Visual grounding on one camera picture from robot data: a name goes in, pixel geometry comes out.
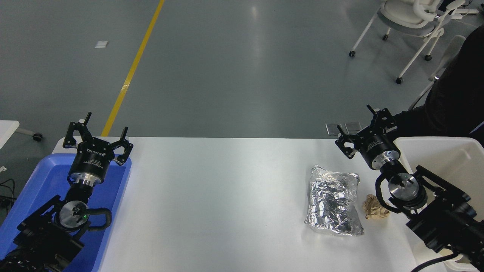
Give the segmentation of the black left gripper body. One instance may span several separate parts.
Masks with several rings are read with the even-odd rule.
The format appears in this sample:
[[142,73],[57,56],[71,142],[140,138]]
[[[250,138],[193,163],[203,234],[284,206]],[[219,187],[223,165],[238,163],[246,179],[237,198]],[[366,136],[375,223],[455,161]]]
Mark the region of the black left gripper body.
[[77,154],[70,169],[70,178],[76,179],[81,174],[90,174],[97,179],[104,179],[114,151],[110,143],[99,138],[83,141],[77,145]]

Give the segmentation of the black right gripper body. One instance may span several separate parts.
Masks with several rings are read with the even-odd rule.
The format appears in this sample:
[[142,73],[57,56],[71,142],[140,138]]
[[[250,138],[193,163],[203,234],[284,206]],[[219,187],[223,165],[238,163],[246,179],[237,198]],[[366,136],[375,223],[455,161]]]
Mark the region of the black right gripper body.
[[400,158],[400,150],[382,128],[365,127],[357,133],[357,139],[358,151],[367,164],[385,164]]

